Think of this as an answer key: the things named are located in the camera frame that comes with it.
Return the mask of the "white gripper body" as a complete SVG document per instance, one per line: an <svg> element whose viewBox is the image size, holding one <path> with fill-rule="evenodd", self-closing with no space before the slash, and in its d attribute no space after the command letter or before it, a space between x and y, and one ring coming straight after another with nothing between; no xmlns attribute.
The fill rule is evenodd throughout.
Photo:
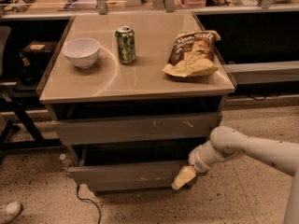
<svg viewBox="0 0 299 224"><path fill-rule="evenodd" d="M201 158L198 148L190 152L188 164L199 174L206 173L209 170L209 166Z"/></svg>

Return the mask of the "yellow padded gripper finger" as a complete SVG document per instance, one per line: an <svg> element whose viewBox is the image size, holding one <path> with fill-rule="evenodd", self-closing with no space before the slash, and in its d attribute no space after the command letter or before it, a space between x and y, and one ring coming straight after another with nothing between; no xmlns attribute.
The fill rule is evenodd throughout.
<svg viewBox="0 0 299 224"><path fill-rule="evenodd" d="M196 177L196 171L192 166L183 166L179 171L178 175L175 177L172 188L175 190L179 190L185 184L190 182Z"/></svg>

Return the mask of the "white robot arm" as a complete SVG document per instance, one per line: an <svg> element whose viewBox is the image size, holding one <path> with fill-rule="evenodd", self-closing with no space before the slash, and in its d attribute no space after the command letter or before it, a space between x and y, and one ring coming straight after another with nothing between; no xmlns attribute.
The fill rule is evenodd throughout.
<svg viewBox="0 0 299 224"><path fill-rule="evenodd" d="M244 154L292 177L290 196L283 224L299 224L299 144L245 135L233 128L215 128L209 140L193 149L188 165L183 166L172 183L175 190L197 174L205 173L218 162Z"/></svg>

